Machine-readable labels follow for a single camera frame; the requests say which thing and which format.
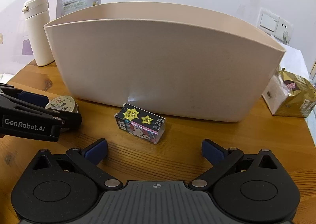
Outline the round tin with print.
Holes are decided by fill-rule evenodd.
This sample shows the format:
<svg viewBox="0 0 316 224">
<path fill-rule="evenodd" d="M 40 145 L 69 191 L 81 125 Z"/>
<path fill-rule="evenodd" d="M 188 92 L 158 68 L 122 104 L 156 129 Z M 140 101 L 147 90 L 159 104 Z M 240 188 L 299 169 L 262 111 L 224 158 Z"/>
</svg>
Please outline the round tin with print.
<svg viewBox="0 0 316 224">
<path fill-rule="evenodd" d="M 79 107 L 76 101 L 69 95 L 58 96 L 51 100 L 45 109 L 54 109 L 59 111 L 67 111 L 72 113 L 79 112 Z"/>
</svg>

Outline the white wall switch socket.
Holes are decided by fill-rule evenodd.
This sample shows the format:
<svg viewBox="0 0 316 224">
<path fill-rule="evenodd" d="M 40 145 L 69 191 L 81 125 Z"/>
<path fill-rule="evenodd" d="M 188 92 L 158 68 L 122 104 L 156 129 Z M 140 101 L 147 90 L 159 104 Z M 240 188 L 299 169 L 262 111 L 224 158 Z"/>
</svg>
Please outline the white wall switch socket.
<svg viewBox="0 0 316 224">
<path fill-rule="evenodd" d="M 293 33 L 293 25 L 289 21 L 265 8 L 260 9 L 257 27 L 286 45 L 290 42 Z"/>
</svg>

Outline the banana chips bag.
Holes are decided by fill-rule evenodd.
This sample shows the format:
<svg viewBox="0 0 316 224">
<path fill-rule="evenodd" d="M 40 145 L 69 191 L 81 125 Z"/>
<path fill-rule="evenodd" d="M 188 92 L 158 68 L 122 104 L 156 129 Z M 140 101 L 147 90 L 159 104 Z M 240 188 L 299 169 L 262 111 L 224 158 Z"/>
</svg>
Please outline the banana chips bag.
<svg viewBox="0 0 316 224">
<path fill-rule="evenodd" d="M 62 15 L 100 4 L 101 0 L 62 0 Z"/>
</svg>

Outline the gold foil snack bag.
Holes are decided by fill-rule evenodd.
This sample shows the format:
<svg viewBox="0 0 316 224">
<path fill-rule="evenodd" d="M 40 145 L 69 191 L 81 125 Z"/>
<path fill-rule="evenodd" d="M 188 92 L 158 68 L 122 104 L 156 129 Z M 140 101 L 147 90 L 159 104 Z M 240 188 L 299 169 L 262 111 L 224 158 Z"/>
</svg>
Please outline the gold foil snack bag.
<svg viewBox="0 0 316 224">
<path fill-rule="evenodd" d="M 278 106 L 275 115 L 308 117 L 315 107 L 315 86 L 306 78 L 286 71 L 279 72 L 281 88 L 285 89 L 285 99 Z"/>
</svg>

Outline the cream thermos bottle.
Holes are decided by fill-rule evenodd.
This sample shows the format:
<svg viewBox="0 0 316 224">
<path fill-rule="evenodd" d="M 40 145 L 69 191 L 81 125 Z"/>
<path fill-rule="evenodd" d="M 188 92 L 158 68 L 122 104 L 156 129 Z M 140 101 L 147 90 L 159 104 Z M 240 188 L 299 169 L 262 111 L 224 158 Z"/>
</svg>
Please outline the cream thermos bottle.
<svg viewBox="0 0 316 224">
<path fill-rule="evenodd" d="M 44 26 L 50 22 L 48 0 L 27 0 L 22 12 L 37 66 L 50 64 L 54 57 L 44 30 Z"/>
</svg>

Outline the beige plastic storage bin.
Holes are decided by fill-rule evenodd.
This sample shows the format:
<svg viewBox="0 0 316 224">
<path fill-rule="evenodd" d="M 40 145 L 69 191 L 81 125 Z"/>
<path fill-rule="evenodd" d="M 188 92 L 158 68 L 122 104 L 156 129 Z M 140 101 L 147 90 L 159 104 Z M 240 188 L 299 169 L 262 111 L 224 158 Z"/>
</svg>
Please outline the beige plastic storage bin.
<svg viewBox="0 0 316 224">
<path fill-rule="evenodd" d="M 248 22 L 172 3 L 105 3 L 44 29 L 75 97 L 212 121 L 241 121 L 285 54 Z"/>
</svg>

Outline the black cartoon card box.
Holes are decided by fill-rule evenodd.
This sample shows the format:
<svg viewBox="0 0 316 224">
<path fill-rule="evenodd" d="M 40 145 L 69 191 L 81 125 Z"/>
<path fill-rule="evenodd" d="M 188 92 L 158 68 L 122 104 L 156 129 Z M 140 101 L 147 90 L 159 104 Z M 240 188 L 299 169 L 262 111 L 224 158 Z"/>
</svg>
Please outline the black cartoon card box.
<svg viewBox="0 0 316 224">
<path fill-rule="evenodd" d="M 166 119 L 134 105 L 123 104 L 115 114 L 118 127 L 129 134 L 157 144 L 165 131 Z"/>
</svg>

